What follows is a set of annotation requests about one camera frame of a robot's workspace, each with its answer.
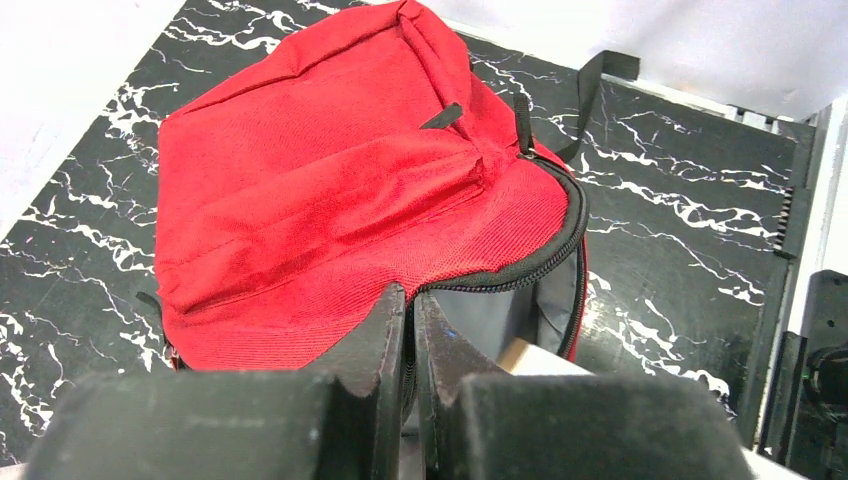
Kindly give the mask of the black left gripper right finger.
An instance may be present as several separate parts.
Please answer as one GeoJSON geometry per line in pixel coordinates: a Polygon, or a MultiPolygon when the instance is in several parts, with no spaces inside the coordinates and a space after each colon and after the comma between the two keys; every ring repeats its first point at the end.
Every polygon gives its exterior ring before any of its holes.
{"type": "Polygon", "coordinates": [[[735,427],[676,377],[516,376],[414,303],[428,479],[749,479],[735,427]]]}

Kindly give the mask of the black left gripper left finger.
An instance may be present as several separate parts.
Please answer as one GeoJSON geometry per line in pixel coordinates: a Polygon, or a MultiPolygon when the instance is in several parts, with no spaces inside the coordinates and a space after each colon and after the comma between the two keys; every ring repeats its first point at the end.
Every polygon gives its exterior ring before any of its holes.
{"type": "Polygon", "coordinates": [[[61,401],[28,479],[394,479],[405,294],[296,371],[93,376],[61,401]]]}

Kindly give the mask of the white Decorate book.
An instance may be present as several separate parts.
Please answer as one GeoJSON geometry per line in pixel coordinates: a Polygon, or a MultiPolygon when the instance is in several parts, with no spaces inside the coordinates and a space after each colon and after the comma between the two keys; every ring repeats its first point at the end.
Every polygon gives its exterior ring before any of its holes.
{"type": "Polygon", "coordinates": [[[588,370],[521,338],[515,338],[505,348],[497,365],[516,376],[591,375],[588,370]]]}

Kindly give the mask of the red student backpack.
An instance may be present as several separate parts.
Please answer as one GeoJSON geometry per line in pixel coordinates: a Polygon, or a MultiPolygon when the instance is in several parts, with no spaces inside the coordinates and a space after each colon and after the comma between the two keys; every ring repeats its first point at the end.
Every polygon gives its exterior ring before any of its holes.
{"type": "Polygon", "coordinates": [[[415,1],[284,38],[158,132],[151,298],[176,369],[294,370],[384,289],[444,290],[493,327],[576,355],[588,287],[580,141],[537,142],[465,42],[415,1]]]}

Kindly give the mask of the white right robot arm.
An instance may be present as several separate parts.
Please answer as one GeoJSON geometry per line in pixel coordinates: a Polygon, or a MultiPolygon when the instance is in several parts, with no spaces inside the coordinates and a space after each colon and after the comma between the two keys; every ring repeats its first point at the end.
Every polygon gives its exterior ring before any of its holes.
{"type": "Polygon", "coordinates": [[[845,274],[814,274],[801,331],[780,338],[757,452],[808,479],[847,477],[845,274]]]}

